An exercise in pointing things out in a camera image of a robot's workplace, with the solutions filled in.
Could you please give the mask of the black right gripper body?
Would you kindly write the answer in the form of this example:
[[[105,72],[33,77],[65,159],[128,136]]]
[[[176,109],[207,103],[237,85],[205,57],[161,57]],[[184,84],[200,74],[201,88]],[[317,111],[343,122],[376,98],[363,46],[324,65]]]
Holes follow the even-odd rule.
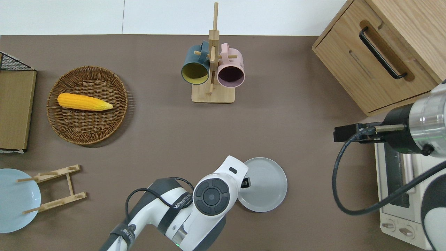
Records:
[[[360,132],[362,130],[365,130],[368,127],[376,127],[380,126],[382,122],[370,122],[370,123],[357,123],[356,124],[356,132]],[[355,142],[361,143],[361,144],[369,144],[369,143],[384,143],[385,139],[382,137],[382,135],[379,135],[378,133],[375,133],[374,135],[361,135],[357,136],[355,138]]]

